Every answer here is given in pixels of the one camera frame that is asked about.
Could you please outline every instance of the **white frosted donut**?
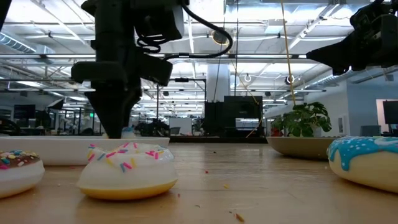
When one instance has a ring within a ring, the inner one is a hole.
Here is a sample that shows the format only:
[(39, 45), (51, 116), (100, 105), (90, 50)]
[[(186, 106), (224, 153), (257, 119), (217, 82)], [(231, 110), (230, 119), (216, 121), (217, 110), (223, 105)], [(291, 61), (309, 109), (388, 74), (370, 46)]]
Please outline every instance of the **white frosted donut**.
[(43, 175), (43, 162), (36, 153), (0, 152), (0, 198), (31, 189)]
[(128, 143), (113, 151), (91, 145), (77, 186), (89, 197), (132, 200), (164, 193), (177, 181), (172, 153), (160, 146)]
[(328, 156), (338, 176), (398, 193), (398, 138), (337, 139), (329, 146)]

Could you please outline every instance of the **white container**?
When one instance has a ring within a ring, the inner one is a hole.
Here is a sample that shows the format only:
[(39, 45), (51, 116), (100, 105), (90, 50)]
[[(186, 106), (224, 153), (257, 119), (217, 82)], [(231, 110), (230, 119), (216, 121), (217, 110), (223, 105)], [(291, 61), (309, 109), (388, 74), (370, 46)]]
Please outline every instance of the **white container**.
[(112, 150), (127, 142), (169, 145), (169, 138), (137, 137), (132, 139), (104, 139), (102, 136), (13, 136), (0, 137), (2, 151), (36, 152), (45, 166), (87, 165), (87, 148), (94, 144)]

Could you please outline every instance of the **desk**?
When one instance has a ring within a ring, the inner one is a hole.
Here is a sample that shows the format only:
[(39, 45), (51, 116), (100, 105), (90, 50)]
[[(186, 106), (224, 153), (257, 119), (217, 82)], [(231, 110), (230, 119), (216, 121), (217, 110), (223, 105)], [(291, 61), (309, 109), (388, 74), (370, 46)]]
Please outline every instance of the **desk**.
[(36, 189), (0, 200), (1, 223), (239, 223), (232, 213), (247, 224), (397, 220), (398, 195), (342, 180), (327, 162), (291, 159), (264, 144), (171, 144), (170, 150), (179, 180), (166, 194), (136, 202), (93, 200), (75, 187), (82, 167), (46, 167)]

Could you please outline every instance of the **blue frosted donut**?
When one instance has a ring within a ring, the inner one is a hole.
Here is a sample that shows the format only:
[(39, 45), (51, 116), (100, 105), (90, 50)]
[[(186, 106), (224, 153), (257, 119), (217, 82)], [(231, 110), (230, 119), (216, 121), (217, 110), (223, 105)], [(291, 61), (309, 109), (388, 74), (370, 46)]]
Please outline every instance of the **blue frosted donut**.
[(398, 138), (383, 137), (345, 137), (334, 140), (328, 148), (330, 161), (335, 160), (336, 151), (339, 150), (341, 168), (349, 170), (349, 162), (356, 156), (387, 151), (398, 153)]
[(398, 193), (398, 138), (341, 138), (330, 144), (327, 153), (336, 175)]

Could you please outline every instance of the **chocolate icing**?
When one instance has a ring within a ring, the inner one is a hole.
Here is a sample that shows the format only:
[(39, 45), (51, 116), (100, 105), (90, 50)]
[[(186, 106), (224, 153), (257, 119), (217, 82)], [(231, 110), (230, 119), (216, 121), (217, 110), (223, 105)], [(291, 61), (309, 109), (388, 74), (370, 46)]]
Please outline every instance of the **chocolate icing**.
[(0, 172), (2, 170), (27, 166), (40, 161), (40, 157), (34, 152), (21, 150), (2, 152), (0, 151)]

